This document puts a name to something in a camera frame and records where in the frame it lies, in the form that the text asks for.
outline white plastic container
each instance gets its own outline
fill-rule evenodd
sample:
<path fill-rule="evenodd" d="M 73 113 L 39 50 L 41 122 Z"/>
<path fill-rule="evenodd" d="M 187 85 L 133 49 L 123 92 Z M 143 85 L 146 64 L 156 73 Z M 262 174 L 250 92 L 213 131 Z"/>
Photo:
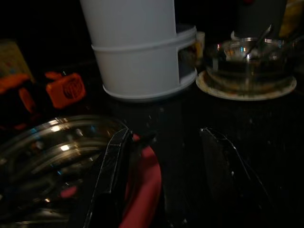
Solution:
<path fill-rule="evenodd" d="M 80 2 L 95 47 L 125 47 L 176 37 L 174 0 Z"/>
<path fill-rule="evenodd" d="M 193 27 L 158 43 L 92 48 L 105 91 L 119 99 L 137 101 L 176 93 L 195 80 L 196 69 L 178 61 L 178 51 L 195 41 Z"/>

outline dark table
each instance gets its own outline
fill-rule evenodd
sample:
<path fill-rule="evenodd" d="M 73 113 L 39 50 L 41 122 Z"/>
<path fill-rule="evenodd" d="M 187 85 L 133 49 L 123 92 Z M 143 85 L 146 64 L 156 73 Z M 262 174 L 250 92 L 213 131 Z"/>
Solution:
<path fill-rule="evenodd" d="M 46 118 L 102 114 L 120 119 L 138 135 L 157 132 L 157 142 L 152 148 L 161 166 L 163 198 L 154 221 L 156 227 L 223 227 L 239 219 L 237 214 L 229 221 L 219 218 L 212 202 L 199 134 L 203 127 L 216 129 L 234 143 L 281 208 L 286 221 L 301 221 L 304 202 L 301 80 L 299 90 L 268 101 L 219 99 L 203 93 L 194 83 L 172 98 L 132 104 L 105 94 L 95 64 L 66 67 L 65 71 L 80 73 L 87 97 Z"/>

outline dark background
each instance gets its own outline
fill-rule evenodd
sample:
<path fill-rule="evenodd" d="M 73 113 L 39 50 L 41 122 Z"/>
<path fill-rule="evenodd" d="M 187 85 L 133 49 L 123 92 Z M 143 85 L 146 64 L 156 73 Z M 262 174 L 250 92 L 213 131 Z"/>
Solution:
<path fill-rule="evenodd" d="M 207 43 L 229 39 L 236 2 L 176 0 L 176 21 L 196 25 Z M 79 0 L 3 0 L 0 21 L 0 39 L 16 39 L 35 76 L 95 59 Z"/>

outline metal spoon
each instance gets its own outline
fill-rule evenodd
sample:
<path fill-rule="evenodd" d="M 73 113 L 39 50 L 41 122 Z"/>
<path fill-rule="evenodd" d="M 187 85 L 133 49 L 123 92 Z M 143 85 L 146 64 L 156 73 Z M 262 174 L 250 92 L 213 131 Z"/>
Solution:
<path fill-rule="evenodd" d="M 273 25 L 270 24 L 269 27 L 258 37 L 255 44 L 246 52 L 243 59 L 247 59 L 247 56 L 251 53 L 251 51 L 260 45 L 260 43 L 265 39 L 265 37 L 268 36 L 270 32 L 272 32 L 272 29 Z"/>

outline kitchen counter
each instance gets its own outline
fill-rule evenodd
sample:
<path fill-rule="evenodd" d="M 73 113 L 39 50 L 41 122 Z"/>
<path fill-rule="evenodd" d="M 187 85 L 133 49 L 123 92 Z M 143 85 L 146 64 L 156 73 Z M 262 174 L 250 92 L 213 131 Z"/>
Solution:
<path fill-rule="evenodd" d="M 280 214 L 286 220 L 301 221 L 304 94 L 300 90 L 274 100 L 239 102 L 207 95 L 194 83 L 172 98 L 132 104 L 112 99 L 103 91 L 96 65 L 65 70 L 80 73 L 88 95 L 80 103 L 47 118 L 103 114 L 120 119 L 138 135 L 157 132 L 152 148 L 161 166 L 164 197 L 155 226 L 223 227 L 237 224 L 242 216 L 240 213 L 227 218 L 212 201 L 199 134 L 203 127 L 226 135 L 257 173 Z M 248 225 L 251 220 L 254 218 L 244 221 Z"/>

